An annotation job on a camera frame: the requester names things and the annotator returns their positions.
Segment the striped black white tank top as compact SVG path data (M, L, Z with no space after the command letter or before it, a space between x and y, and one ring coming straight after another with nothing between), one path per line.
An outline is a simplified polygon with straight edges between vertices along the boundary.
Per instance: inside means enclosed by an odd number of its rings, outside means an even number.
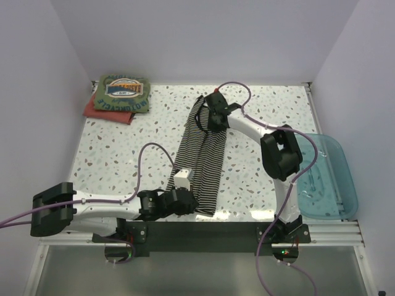
M175 157L166 190L174 186L177 169L193 170L191 182L194 198L198 202L195 212L213 216L222 177L227 132L208 129L209 108L202 96L198 97L189 112L185 129Z

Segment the olive green tank top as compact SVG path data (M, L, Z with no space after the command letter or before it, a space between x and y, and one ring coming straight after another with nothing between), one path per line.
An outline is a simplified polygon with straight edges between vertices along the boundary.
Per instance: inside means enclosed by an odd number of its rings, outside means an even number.
M151 84L147 78L130 75L102 75L93 105L96 110L148 113Z

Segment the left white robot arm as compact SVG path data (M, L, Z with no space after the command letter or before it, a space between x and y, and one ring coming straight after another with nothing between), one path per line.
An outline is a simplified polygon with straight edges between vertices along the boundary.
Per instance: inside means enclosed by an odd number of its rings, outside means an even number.
M33 197L30 235L54 236L62 231L90 232L123 241L128 227L121 220L156 221L170 215L195 212L198 201L187 188L141 191L128 200L122 195L97 195L76 191L63 182Z

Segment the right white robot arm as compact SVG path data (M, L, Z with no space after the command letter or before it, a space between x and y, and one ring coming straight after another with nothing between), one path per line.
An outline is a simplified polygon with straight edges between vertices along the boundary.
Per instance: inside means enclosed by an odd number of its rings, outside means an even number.
M260 145L262 165L273 179L276 197L274 225L268 230L272 239L289 242L302 226L297 199L297 182L302 153L291 127L260 123L243 112L237 103L228 104L222 93L213 92L204 98L209 109L208 129L233 129Z

